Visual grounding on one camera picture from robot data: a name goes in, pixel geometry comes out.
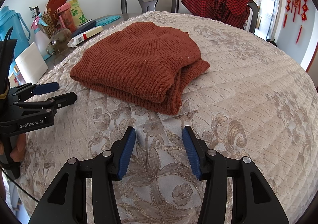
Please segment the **person's left hand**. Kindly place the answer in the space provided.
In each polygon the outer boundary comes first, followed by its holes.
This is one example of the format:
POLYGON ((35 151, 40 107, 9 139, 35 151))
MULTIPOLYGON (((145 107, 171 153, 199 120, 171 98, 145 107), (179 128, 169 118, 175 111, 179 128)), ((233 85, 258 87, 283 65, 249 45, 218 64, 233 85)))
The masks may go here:
POLYGON ((17 143, 14 149, 11 151, 10 157, 14 162, 21 162, 25 156, 26 148, 26 135, 20 134, 17 138, 17 143))

